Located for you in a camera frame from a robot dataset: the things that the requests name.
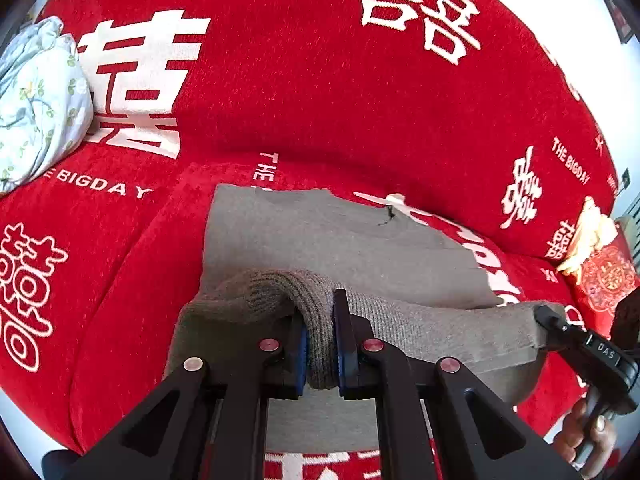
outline red decorative pillow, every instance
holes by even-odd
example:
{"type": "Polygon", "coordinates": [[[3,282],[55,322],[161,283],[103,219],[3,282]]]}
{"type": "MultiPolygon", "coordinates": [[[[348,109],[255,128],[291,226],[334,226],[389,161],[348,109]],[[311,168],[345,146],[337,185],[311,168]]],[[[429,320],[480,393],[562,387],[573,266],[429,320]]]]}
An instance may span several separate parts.
{"type": "Polygon", "coordinates": [[[587,328],[610,337],[618,303],[637,286],[640,278],[631,259],[624,235],[618,236],[601,251],[594,252],[582,265],[580,284],[573,276],[574,296],[587,328]]]}

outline white wall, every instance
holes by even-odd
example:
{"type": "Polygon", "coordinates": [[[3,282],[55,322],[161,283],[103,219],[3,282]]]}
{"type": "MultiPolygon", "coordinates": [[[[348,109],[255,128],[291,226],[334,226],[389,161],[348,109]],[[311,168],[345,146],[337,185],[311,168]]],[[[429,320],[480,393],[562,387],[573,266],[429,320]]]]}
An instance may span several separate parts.
{"type": "Polygon", "coordinates": [[[42,477],[42,457],[54,449],[63,449],[63,446],[40,431],[2,390],[0,390],[0,413],[16,446],[34,471],[42,477]]]}
{"type": "Polygon", "coordinates": [[[631,186],[613,216],[640,192],[640,44],[620,45],[603,0],[500,0],[551,51],[602,129],[618,178],[631,186]]]}

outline wrinkled fabric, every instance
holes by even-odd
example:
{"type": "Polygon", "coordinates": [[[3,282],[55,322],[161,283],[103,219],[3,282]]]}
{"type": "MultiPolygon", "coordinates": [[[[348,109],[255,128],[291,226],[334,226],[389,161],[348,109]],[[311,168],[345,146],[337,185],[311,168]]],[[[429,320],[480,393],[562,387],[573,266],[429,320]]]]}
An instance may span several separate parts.
{"type": "Polygon", "coordinates": [[[614,221],[600,212],[593,198],[585,197],[584,207],[578,218],[575,235],[569,244],[567,258],[558,265],[558,272],[573,275],[577,285],[582,281],[582,264],[594,251],[600,251],[618,235],[614,221]]]}
{"type": "MultiPolygon", "coordinates": [[[[165,373],[173,371],[186,356],[217,360],[225,335],[231,335],[223,344],[229,352],[234,344],[242,344],[238,334],[247,324],[290,314],[285,301],[290,300],[308,329],[307,381],[312,388],[333,388],[338,385],[332,318],[337,288],[346,289],[350,311],[369,319],[376,337],[398,346],[409,357],[425,361],[453,355],[476,374],[535,361],[546,345],[546,333],[536,324],[533,307],[545,303],[562,312],[562,306],[544,301],[474,310],[437,308],[363,294],[308,270],[251,269],[199,294],[183,308],[165,373]],[[226,322],[222,328],[221,321],[226,322]],[[232,324],[239,331],[236,335],[232,324]]],[[[510,392],[506,396],[514,402],[510,392]]]]}
{"type": "Polygon", "coordinates": [[[55,16],[29,25],[0,57],[0,194],[73,152],[91,124],[76,43],[62,27],[55,16]]]}

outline human hand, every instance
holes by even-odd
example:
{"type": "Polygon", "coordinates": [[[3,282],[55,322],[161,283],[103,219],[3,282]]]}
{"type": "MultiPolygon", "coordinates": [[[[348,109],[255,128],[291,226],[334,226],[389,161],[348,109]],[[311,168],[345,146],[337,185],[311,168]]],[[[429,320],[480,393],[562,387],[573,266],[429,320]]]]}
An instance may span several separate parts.
{"type": "MultiPolygon", "coordinates": [[[[562,431],[556,435],[552,444],[560,456],[569,463],[575,459],[575,448],[584,440],[582,426],[584,425],[586,407],[587,403],[584,399],[580,399],[574,404],[571,413],[562,422],[562,431]]],[[[607,463],[616,444],[616,428],[613,427],[610,420],[601,415],[593,423],[590,437],[593,440],[594,449],[580,470],[585,480],[596,476],[607,463]]]]}

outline gray knit fabric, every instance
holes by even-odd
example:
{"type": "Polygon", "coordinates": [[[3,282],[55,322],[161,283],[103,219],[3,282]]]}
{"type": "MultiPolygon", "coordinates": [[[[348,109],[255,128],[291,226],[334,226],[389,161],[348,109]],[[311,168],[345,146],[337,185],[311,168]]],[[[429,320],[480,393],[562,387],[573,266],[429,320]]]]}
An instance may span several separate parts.
{"type": "Polygon", "coordinates": [[[347,290],[350,311],[369,319],[377,337],[410,357],[434,362],[453,355],[479,374],[533,362],[545,345],[532,313],[540,302],[481,310],[437,308],[365,295],[304,270],[249,270],[183,308],[166,372],[194,354],[215,359],[211,352],[218,345],[212,339],[225,337],[226,351],[233,352],[233,341],[228,340],[233,327],[242,330],[242,325],[289,314],[282,310],[288,298],[309,332],[307,380],[314,388],[332,388],[337,385],[332,323],[336,288],[347,290]]]}

